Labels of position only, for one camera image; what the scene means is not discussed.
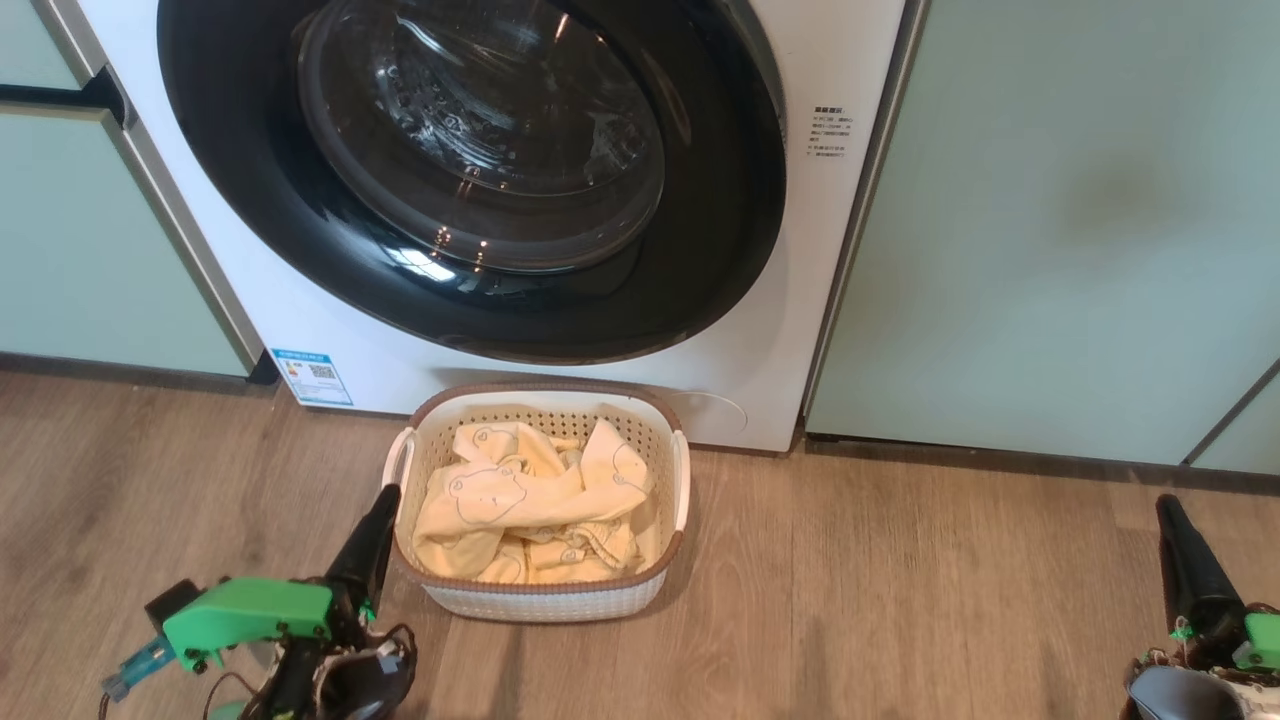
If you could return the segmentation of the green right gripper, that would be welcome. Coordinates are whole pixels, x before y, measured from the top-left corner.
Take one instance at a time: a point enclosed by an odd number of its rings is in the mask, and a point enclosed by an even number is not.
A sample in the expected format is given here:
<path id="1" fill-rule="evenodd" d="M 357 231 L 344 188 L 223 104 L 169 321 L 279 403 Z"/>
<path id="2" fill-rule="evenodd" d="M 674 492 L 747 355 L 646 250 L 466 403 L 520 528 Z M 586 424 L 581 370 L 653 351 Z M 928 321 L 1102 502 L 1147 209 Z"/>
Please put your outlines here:
<path id="1" fill-rule="evenodd" d="M 1267 603 L 1244 605 L 1179 497 L 1157 498 L 1158 556 L 1170 634 L 1187 643 L 1187 664 L 1277 674 L 1279 612 Z"/>

